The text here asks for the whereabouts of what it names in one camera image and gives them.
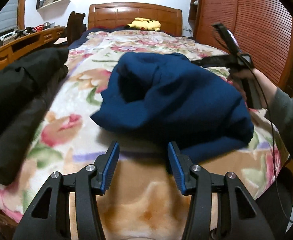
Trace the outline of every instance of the bed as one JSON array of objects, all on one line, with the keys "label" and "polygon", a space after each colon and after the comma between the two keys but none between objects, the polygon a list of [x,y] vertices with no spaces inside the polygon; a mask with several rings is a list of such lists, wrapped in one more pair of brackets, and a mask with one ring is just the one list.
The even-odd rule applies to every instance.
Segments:
[{"label": "bed", "polygon": [[[181,11],[142,3],[91,5],[89,28],[111,29],[130,23],[135,17],[159,20],[163,32],[122,30],[88,32],[86,41],[71,49],[68,78],[50,110],[39,125],[16,181],[0,185],[0,209],[19,222],[22,214],[48,176],[54,171],[69,174],[93,163],[111,141],[120,143],[121,155],[110,190],[98,197],[98,208],[107,239],[180,239],[188,213],[190,197],[183,197],[168,175],[161,150],[144,140],[109,133],[90,115],[99,110],[101,91],[117,61],[125,52],[184,54],[190,60],[223,52],[181,36]],[[226,68],[210,68],[226,80]],[[209,172],[224,175],[234,171],[254,198],[273,183],[271,126],[265,111],[250,111],[254,136],[246,148],[201,163]],[[288,152],[276,132],[276,171]],[[70,195],[72,239],[76,231],[74,195]],[[217,196],[213,195],[211,229],[217,225]]]}]

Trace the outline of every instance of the stuffed animal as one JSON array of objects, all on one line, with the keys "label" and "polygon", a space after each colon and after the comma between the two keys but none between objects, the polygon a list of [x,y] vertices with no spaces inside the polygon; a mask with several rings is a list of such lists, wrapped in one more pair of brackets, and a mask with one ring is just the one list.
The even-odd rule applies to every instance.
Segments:
[{"label": "stuffed animal", "polygon": [[158,21],[137,17],[135,21],[128,24],[130,28],[138,28],[140,30],[159,31],[161,24]]}]

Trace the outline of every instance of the silver bolt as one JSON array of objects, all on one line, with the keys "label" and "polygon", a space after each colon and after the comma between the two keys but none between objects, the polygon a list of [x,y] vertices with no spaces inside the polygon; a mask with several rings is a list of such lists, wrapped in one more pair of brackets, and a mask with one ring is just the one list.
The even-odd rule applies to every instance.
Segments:
[{"label": "silver bolt", "polygon": [[53,172],[53,173],[51,174],[51,177],[54,178],[54,179],[58,178],[59,176],[60,176],[60,173],[57,172],[57,171],[55,171],[55,172]]},{"label": "silver bolt", "polygon": [[199,171],[199,170],[201,169],[201,166],[200,166],[200,165],[193,165],[193,166],[191,167],[191,169],[192,169],[193,171]]},{"label": "silver bolt", "polygon": [[93,170],[95,169],[95,166],[92,165],[92,164],[90,164],[90,165],[86,166],[85,169],[86,169],[87,171],[93,171]]},{"label": "silver bolt", "polygon": [[230,179],[234,179],[237,175],[236,175],[234,172],[229,171],[229,172],[227,173],[227,176],[228,176]]}]

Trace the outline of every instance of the window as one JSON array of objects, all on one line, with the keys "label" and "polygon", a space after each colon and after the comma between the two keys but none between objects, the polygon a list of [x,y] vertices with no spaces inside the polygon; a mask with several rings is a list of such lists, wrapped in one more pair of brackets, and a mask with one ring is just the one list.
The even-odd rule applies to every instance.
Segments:
[{"label": "window", "polygon": [[19,0],[9,0],[0,11],[0,36],[17,29],[17,5]]}]

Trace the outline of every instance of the person's leg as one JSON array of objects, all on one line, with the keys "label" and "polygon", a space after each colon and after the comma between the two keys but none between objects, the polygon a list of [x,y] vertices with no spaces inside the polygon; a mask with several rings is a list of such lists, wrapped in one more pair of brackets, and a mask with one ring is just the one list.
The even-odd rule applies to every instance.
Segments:
[{"label": "person's leg", "polygon": [[[283,168],[277,177],[279,195],[285,214],[290,218],[293,206],[293,175]],[[276,184],[273,183],[257,200],[259,208],[268,221],[275,239],[282,239],[288,226],[288,219],[282,212]]]}]

